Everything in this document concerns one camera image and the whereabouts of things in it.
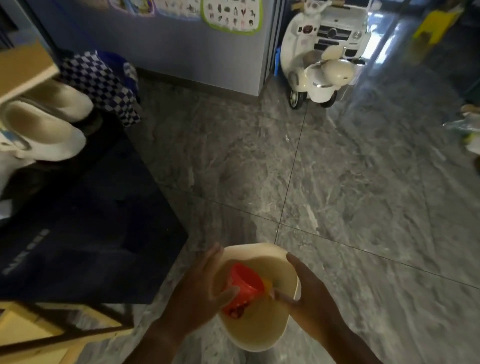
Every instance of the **checkered cloth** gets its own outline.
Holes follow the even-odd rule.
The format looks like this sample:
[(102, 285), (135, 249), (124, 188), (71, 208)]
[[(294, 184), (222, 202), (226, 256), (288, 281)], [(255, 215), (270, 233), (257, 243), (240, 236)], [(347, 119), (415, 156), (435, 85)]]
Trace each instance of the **checkered cloth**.
[(138, 78), (128, 62), (121, 65), (123, 75), (116, 75), (97, 51), (64, 58), (60, 76), (64, 83), (88, 95), (100, 109), (115, 113), (124, 127), (140, 121), (137, 102)]

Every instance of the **gray marble floor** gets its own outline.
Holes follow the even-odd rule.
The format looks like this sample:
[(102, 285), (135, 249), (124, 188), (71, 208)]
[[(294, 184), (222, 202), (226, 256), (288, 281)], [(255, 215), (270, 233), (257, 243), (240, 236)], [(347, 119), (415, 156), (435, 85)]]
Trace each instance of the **gray marble floor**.
[[(254, 103), (141, 80), (145, 117), (129, 135), (189, 239), (152, 305), (134, 307), (134, 334), (89, 345), (79, 363), (120, 364), (214, 241), (296, 254), (384, 363), (480, 363), (480, 177), (441, 127), (480, 75), (480, 51), (453, 28), (414, 64), (418, 23), (381, 17), (371, 66), (328, 113), (290, 110), (279, 79)], [(214, 320), (175, 362), (333, 361), (292, 320), (262, 353), (236, 348)]]

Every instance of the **scooter headlight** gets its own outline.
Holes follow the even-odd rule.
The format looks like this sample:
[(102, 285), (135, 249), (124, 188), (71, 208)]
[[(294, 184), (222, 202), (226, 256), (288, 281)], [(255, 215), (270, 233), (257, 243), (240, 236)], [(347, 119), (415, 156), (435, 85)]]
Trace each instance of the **scooter headlight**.
[(360, 39), (361, 38), (361, 31), (357, 30), (355, 33), (353, 33), (353, 39)]

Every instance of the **scooter wheel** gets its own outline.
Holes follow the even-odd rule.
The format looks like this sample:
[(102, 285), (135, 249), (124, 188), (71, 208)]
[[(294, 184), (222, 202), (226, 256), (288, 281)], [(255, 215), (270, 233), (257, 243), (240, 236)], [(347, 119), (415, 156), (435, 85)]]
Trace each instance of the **scooter wheel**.
[(333, 92), (333, 95), (330, 98), (330, 100), (328, 100), (326, 102), (321, 102), (320, 105), (322, 106), (322, 108), (329, 108), (330, 106), (333, 105), (335, 100), (336, 100), (336, 90)]
[(303, 102), (307, 98), (306, 92), (297, 92), (290, 90), (290, 96), (288, 97), (288, 104), (292, 109), (300, 109)]

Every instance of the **car emblem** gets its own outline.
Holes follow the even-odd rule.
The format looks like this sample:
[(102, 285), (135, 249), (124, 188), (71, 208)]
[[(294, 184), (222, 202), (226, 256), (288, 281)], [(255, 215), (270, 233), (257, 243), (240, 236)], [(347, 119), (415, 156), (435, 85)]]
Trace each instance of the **car emblem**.
[(327, 38), (335, 38), (336, 36), (336, 29), (335, 28), (331, 28), (328, 32), (327, 32)]

